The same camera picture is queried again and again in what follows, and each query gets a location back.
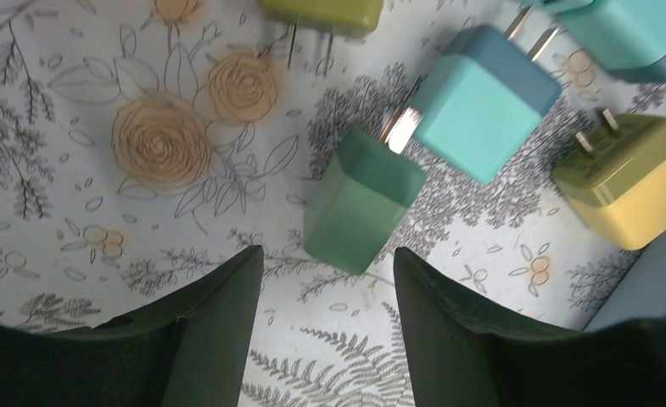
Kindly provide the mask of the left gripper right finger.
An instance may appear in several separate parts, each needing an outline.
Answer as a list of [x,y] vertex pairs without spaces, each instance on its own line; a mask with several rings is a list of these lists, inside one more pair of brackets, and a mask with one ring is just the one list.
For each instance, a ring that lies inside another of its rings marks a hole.
[[579,332],[508,309],[409,248],[394,257],[418,406],[666,406],[666,319]]

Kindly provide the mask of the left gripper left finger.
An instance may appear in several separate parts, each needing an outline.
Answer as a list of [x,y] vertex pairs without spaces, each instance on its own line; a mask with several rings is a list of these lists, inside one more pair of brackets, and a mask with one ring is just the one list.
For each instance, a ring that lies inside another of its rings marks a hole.
[[199,280],[90,328],[0,325],[0,406],[234,406],[263,274],[250,246]]

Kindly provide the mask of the green plug cube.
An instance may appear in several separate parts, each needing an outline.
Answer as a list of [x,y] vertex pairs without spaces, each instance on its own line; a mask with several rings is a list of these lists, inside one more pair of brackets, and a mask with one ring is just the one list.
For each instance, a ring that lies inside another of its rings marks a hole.
[[303,247],[312,258],[366,272],[427,181],[402,154],[422,118],[400,106],[379,135],[354,128],[343,137],[305,206]]

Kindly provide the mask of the blue power strip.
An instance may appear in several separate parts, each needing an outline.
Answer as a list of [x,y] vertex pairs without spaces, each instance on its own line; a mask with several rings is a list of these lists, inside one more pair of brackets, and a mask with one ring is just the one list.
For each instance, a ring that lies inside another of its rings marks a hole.
[[585,330],[634,318],[666,318],[666,231],[645,248]]

